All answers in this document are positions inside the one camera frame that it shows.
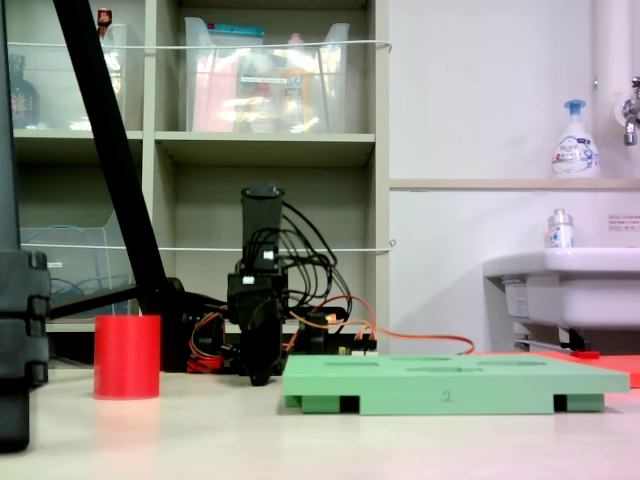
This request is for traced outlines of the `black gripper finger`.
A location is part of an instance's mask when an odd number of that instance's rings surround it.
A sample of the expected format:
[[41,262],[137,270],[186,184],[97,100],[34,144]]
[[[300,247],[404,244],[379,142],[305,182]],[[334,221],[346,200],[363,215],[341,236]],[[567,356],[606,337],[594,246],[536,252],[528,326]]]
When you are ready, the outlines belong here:
[[264,385],[262,343],[256,334],[241,335],[241,362],[252,386]]
[[267,385],[281,370],[281,332],[266,331],[261,337],[259,385]]

